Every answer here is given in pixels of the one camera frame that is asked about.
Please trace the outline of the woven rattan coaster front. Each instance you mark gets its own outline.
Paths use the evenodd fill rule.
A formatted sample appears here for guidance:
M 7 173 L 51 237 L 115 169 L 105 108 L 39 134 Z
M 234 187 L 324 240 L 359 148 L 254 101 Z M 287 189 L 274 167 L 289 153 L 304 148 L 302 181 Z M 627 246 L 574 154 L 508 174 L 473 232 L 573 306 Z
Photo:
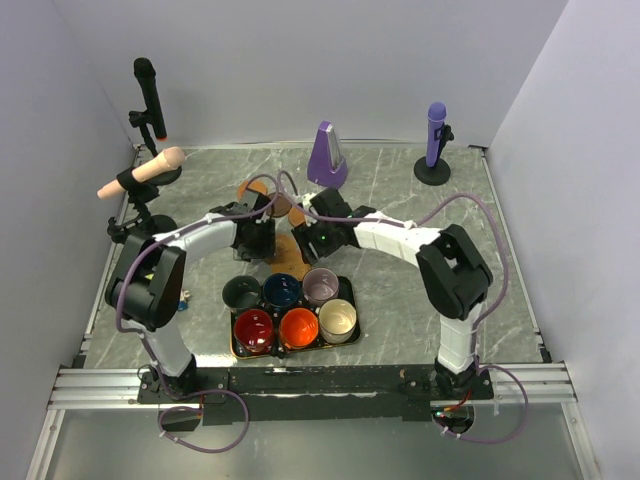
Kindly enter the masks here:
M 310 270 L 310 266 L 302 259 L 295 239 L 286 234 L 276 235 L 275 253 L 268 264 L 272 273 L 286 273 L 297 279 Z

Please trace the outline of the dark walnut coaster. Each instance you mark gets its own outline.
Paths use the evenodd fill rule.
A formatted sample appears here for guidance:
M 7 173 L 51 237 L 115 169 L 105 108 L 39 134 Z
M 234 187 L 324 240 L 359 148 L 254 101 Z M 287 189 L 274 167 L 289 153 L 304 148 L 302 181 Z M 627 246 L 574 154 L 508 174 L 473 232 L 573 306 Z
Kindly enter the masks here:
M 271 207 L 266 211 L 266 214 L 271 218 L 281 218 L 286 216 L 290 209 L 291 203 L 289 200 L 283 196 L 282 194 L 278 194 L 277 192 L 271 192 L 267 195 L 269 200 L 273 200 L 274 203 Z

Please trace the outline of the dark green cup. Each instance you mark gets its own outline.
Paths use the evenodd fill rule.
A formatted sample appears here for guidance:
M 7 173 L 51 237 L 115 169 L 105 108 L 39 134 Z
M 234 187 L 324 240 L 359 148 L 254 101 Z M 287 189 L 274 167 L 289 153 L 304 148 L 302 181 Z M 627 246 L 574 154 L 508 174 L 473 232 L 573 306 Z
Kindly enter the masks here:
M 236 276 L 224 285 L 222 300 L 232 312 L 256 308 L 261 301 L 261 284 L 253 276 Z

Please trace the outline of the black arm base beam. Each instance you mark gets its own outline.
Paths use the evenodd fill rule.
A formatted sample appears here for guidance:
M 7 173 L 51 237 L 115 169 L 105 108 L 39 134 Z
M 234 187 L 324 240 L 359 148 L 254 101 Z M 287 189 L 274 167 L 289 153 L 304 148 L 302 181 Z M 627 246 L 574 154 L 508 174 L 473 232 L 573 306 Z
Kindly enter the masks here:
M 494 398 L 487 372 L 459 386 L 429 364 L 209 367 L 198 370 L 194 394 L 171 397 L 152 373 L 140 379 L 137 403 L 195 407 L 203 424 L 400 418 L 428 422 L 440 406 Z

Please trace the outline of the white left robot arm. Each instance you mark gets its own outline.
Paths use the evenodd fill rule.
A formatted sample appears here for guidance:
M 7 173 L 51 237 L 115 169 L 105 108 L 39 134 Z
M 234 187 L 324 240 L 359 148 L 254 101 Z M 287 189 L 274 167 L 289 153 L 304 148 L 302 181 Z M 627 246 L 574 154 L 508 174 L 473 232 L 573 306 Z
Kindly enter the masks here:
M 177 324 L 187 268 L 219 250 L 239 259 L 265 259 L 275 252 L 275 221 L 266 216 L 271 199 L 247 189 L 241 199 L 211 209 L 182 228 L 153 236 L 134 232 L 126 239 L 109 279 L 105 302 L 115 309 L 116 328 L 139 337 L 172 400 L 184 402 L 198 389 L 195 356 Z

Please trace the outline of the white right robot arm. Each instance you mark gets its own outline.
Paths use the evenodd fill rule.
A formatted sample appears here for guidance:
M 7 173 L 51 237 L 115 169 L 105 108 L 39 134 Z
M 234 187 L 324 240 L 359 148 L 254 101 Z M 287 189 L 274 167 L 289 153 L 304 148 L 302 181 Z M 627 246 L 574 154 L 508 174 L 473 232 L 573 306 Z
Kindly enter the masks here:
M 463 227 L 420 227 L 370 206 L 356 209 L 328 188 L 306 203 L 311 214 L 292 229 L 303 260 L 315 264 L 344 246 L 375 250 L 419 269 L 426 295 L 440 315 L 434 362 L 441 394 L 458 398 L 477 374 L 476 332 L 493 275 Z

